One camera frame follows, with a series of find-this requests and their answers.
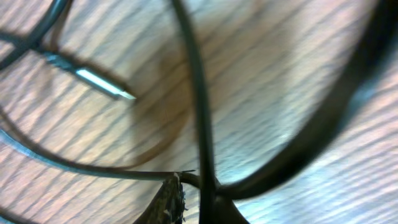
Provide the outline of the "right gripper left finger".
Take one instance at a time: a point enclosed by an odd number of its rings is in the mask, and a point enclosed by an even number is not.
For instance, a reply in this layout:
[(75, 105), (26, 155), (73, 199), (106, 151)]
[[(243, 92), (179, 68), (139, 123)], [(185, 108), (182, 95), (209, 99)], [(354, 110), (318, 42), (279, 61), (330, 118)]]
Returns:
[(180, 176), (166, 178), (148, 207), (133, 224), (182, 224), (185, 192)]

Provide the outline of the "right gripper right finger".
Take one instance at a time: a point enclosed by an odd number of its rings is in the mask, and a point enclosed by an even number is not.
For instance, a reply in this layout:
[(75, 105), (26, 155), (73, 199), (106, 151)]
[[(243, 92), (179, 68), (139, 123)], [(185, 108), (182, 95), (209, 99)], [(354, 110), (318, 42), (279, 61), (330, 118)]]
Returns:
[(232, 198), (220, 193), (219, 186), (216, 187), (214, 201), (214, 221), (220, 224), (249, 224), (235, 206)]

